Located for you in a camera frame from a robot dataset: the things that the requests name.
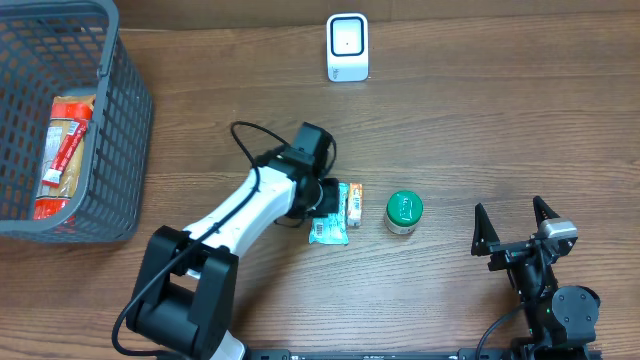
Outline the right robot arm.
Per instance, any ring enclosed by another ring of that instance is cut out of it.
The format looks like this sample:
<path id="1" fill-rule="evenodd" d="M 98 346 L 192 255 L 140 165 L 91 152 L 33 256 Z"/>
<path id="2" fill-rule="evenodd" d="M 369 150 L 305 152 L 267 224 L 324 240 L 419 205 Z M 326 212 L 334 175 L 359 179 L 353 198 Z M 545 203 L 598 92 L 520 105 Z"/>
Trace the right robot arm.
<path id="1" fill-rule="evenodd" d="M 585 286 L 559 286 L 552 266 L 570 253 L 578 240 L 574 223 L 553 211 L 539 196 L 532 200 L 537 231 L 527 240 L 503 244 L 482 204 L 474 209 L 473 256 L 488 256 L 488 269 L 504 270 L 520 303 L 496 320 L 480 338 L 475 359 L 599 359 L 588 345 L 596 340 L 595 325 L 601 299 Z M 490 335 L 523 313 L 527 337 L 511 341 L 507 349 L 484 349 Z"/>

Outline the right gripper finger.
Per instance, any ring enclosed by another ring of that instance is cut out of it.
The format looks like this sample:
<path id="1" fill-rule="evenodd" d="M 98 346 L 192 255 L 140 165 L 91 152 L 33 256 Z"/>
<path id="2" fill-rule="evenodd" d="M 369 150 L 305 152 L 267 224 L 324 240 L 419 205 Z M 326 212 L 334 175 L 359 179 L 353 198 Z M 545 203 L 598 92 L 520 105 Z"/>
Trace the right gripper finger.
<path id="1" fill-rule="evenodd" d="M 482 203 L 478 203 L 474 208 L 474 224 L 471 254 L 474 256 L 490 255 L 493 248 L 500 244 L 500 239 Z"/>
<path id="2" fill-rule="evenodd" d="M 533 208 L 537 227 L 546 220 L 559 218 L 559 215 L 540 196 L 533 198 Z"/>

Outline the teal snack packet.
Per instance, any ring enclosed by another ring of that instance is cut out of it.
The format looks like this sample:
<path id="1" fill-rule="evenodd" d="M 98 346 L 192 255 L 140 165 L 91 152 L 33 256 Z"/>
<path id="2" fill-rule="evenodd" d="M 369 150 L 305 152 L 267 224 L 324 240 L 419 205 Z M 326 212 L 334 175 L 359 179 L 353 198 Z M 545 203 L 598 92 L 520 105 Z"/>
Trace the teal snack packet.
<path id="1" fill-rule="evenodd" d="M 349 185 L 339 184 L 339 208 L 337 213 L 325 218 L 314 218 L 309 232 L 309 243 L 323 245 L 347 245 L 347 199 Z"/>

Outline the small orange white box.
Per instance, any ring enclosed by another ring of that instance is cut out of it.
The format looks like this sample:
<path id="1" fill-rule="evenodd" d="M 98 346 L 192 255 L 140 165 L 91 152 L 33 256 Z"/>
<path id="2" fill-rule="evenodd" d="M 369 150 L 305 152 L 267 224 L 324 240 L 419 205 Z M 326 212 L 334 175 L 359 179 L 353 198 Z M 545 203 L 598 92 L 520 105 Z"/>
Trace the small orange white box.
<path id="1" fill-rule="evenodd" d="M 347 224 L 359 227 L 362 222 L 363 186 L 360 183 L 350 183 L 347 199 Z"/>

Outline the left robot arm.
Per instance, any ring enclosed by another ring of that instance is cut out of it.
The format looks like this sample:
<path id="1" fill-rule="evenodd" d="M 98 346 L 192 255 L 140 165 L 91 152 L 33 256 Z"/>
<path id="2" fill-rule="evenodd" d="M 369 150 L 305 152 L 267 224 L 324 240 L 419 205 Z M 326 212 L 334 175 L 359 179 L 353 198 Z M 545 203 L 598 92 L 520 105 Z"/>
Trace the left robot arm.
<path id="1" fill-rule="evenodd" d="M 339 182 L 329 175 L 336 157 L 334 137 L 303 123 L 292 142 L 250 156 L 246 180 L 211 213 L 182 230 L 158 228 L 114 323 L 114 349 L 152 359 L 250 358 L 230 332 L 240 259 L 282 217 L 302 224 L 338 212 Z"/>

